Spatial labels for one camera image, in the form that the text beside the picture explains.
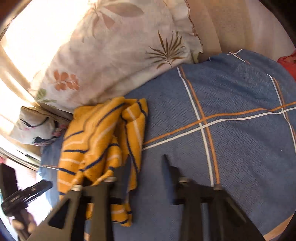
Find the person's left hand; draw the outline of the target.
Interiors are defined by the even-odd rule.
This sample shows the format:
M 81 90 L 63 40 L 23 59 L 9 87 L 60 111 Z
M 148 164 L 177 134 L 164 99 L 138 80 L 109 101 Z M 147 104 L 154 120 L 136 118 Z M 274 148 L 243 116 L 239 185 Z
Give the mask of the person's left hand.
M 36 230 L 37 223 L 32 216 L 26 209 L 21 211 L 21 217 L 24 219 L 24 222 L 21 222 L 17 219 L 13 219 L 11 224 L 18 235 L 18 240 L 24 241 L 27 240 L 23 236 L 23 232 L 27 231 L 30 235 Z

